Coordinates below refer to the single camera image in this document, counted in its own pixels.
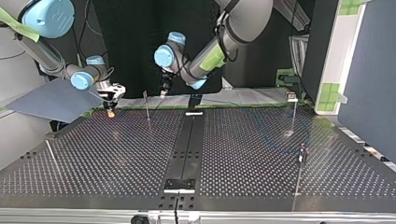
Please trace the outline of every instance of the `light blue joint cap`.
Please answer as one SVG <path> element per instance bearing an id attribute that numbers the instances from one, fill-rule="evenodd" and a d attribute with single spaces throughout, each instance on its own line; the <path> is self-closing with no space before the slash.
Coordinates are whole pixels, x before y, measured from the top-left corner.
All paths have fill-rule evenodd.
<path id="1" fill-rule="evenodd" d="M 175 53 L 167 45 L 161 45 L 154 53 L 154 61 L 160 67 L 167 68 L 175 60 Z"/>
<path id="2" fill-rule="evenodd" d="M 186 45 L 186 36 L 179 32 L 171 32 L 169 33 L 168 40 L 172 40 L 178 44 Z"/>
<path id="3" fill-rule="evenodd" d="M 84 91 L 93 85 L 93 77 L 86 72 L 76 72 L 70 79 L 76 89 Z"/>
<path id="4" fill-rule="evenodd" d="M 199 80 L 199 81 L 197 81 L 194 84 L 189 85 L 189 86 L 191 86 L 193 89 L 198 91 L 199 89 L 201 89 L 205 85 L 205 83 L 206 83 L 206 79 L 202 79 L 202 80 Z"/>
<path id="5" fill-rule="evenodd" d="M 105 60 L 101 56 L 91 56 L 86 60 L 87 65 L 104 65 Z"/>
<path id="6" fill-rule="evenodd" d="M 70 30 L 74 14 L 70 0 L 41 0 L 25 12 L 22 23 L 35 28 L 41 36 L 58 38 Z"/>

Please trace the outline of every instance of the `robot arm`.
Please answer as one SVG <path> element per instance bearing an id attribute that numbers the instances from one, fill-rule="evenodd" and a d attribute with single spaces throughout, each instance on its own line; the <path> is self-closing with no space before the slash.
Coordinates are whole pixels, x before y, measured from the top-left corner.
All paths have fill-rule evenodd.
<path id="1" fill-rule="evenodd" d="M 74 7 L 70 0 L 0 0 L 0 7 L 18 22 L 39 32 L 40 38 L 35 42 L 9 28 L 14 40 L 40 64 L 44 73 L 70 79 L 79 90 L 87 90 L 95 84 L 105 100 L 104 107 L 109 116 L 114 116 L 112 111 L 125 93 L 125 88 L 110 84 L 103 58 L 91 56 L 86 60 L 85 67 L 66 64 L 60 52 L 42 38 L 58 38 L 70 30 L 74 22 Z"/>
<path id="2" fill-rule="evenodd" d="M 264 30 L 273 9 L 274 0 L 215 0 L 223 11 L 218 20 L 217 36 L 207 44 L 195 59 L 184 56 L 186 37 L 170 33 L 166 44 L 155 52 L 155 63 L 165 72 L 180 76 L 188 86 L 199 90 L 206 76 L 215 68 L 232 61 L 230 52 L 254 41 Z M 165 94 L 171 85 L 163 86 Z"/>

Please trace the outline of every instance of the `black background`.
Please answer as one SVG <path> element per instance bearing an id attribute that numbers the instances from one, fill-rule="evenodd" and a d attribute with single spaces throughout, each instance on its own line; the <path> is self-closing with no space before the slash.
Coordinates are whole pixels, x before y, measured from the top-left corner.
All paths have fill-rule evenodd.
<path id="1" fill-rule="evenodd" d="M 159 94 L 161 69 L 154 63 L 156 48 L 169 32 L 187 37 L 186 52 L 195 57 L 213 38 L 219 7 L 213 0 L 101 0 L 93 1 L 100 22 L 109 64 L 116 68 L 112 81 L 126 86 L 126 98 Z M 315 0 L 300 0 L 312 18 Z M 289 36 L 291 25 L 279 12 L 272 17 L 261 36 L 243 47 L 237 62 L 212 74 L 202 93 L 221 89 L 221 75 L 235 87 L 274 87 L 276 70 L 291 68 Z M 176 78 L 172 94 L 197 93 Z"/>

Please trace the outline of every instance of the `vertical pin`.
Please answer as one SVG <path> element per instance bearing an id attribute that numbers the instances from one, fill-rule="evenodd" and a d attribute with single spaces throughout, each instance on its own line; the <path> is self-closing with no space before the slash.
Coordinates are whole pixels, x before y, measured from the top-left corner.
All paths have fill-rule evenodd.
<path id="1" fill-rule="evenodd" d="M 149 120 L 149 99 L 148 99 L 147 91 L 143 91 L 143 97 L 145 98 L 146 112 L 148 114 L 148 120 Z"/>

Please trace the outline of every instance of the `perforated metal table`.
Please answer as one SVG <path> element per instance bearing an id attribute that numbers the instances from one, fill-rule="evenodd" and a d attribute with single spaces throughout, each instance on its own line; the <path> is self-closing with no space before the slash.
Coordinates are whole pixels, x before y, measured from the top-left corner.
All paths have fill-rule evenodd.
<path id="1" fill-rule="evenodd" d="M 396 174 L 309 109 L 96 112 L 71 127 L 0 172 L 1 208 L 396 213 Z M 165 194 L 169 179 L 195 192 Z"/>

